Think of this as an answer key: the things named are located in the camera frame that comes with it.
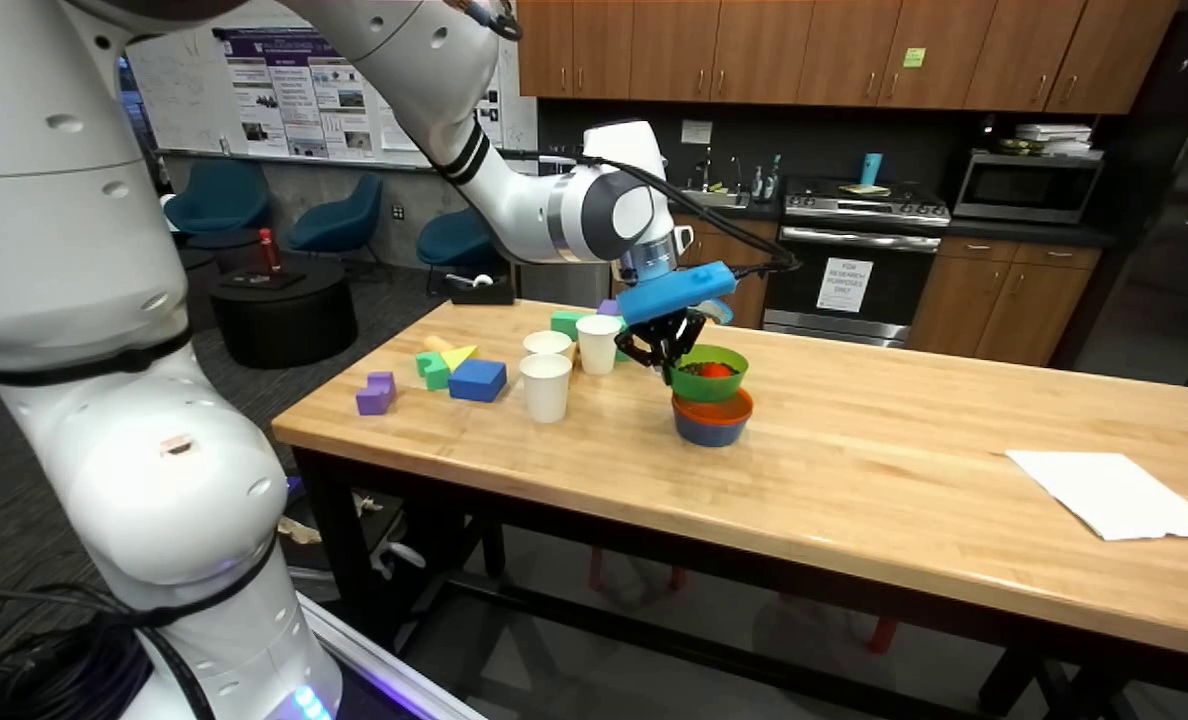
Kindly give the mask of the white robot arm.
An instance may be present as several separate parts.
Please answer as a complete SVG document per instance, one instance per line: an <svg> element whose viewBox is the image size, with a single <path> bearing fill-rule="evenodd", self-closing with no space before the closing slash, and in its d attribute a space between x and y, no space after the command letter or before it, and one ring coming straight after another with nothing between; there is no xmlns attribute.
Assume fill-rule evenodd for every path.
<svg viewBox="0 0 1188 720"><path fill-rule="evenodd" d="M0 680L0 720L323 720L269 434L204 375L197 275L114 99L137 38L244 0L0 0L0 399L103 589Z"/></svg>

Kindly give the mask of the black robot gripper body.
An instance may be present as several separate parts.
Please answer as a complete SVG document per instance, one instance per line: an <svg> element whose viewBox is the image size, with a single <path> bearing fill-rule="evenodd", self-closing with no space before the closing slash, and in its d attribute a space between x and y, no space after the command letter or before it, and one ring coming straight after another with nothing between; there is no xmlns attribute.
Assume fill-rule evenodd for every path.
<svg viewBox="0 0 1188 720"><path fill-rule="evenodd" d="M646 323L628 323L615 337L615 346L636 365L646 357L665 357L672 365L676 337L682 337L682 330L704 330L704 316L701 311L666 311Z"/></svg>

